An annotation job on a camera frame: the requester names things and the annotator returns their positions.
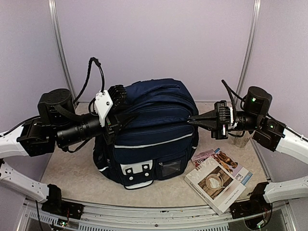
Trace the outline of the navy blue backpack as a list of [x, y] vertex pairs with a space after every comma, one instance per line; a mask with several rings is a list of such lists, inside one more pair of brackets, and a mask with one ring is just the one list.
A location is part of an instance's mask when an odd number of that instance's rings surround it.
[[172, 78], [135, 82], [125, 88], [127, 113], [136, 113], [107, 145], [94, 140], [93, 161], [108, 179], [128, 190], [184, 172], [199, 142], [188, 118], [198, 115], [185, 85]]

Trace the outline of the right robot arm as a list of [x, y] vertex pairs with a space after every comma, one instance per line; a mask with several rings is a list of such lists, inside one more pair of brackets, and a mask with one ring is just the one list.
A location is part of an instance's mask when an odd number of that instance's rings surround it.
[[[303, 163], [308, 162], [308, 140], [284, 123], [269, 115], [272, 96], [264, 89], [251, 86], [242, 99], [240, 111], [228, 107], [226, 101], [214, 104], [214, 109], [189, 117], [188, 123], [211, 132], [216, 140], [227, 139], [231, 131], [249, 131], [264, 148], [287, 154]], [[283, 182], [261, 182], [251, 192], [249, 200], [231, 205], [233, 218], [243, 218], [272, 210], [277, 201], [307, 197], [307, 177]]]

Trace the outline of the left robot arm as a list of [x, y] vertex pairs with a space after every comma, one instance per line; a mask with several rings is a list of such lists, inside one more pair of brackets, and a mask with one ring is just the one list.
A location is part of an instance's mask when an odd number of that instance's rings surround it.
[[84, 209], [82, 204], [63, 200], [61, 189], [54, 184], [42, 184], [9, 170], [3, 159], [15, 155], [36, 157], [51, 154], [56, 147], [68, 152], [71, 145], [82, 148], [99, 135], [107, 144], [112, 144], [120, 130], [138, 116], [137, 113], [127, 113], [126, 97], [123, 86], [112, 86], [97, 95], [97, 115], [77, 115], [70, 90], [55, 89], [44, 93], [38, 103], [38, 116], [21, 122], [0, 136], [1, 180], [35, 199], [45, 212], [80, 219]]

